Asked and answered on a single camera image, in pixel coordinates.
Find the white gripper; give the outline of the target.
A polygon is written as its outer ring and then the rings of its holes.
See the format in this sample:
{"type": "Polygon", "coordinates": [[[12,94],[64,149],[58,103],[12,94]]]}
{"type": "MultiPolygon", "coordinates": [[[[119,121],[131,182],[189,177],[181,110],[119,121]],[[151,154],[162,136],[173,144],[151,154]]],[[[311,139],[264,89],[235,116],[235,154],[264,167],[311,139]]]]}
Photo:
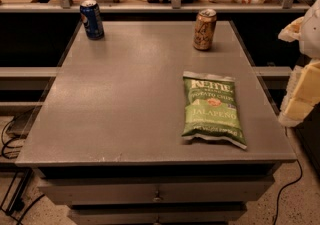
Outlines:
{"type": "MultiPolygon", "coordinates": [[[[285,42],[299,41],[300,52],[311,59],[320,59],[320,0],[283,28],[278,38],[285,42]]],[[[282,126],[295,127],[320,103],[320,61],[304,67],[296,65],[291,72],[278,121],[282,126]]]]}

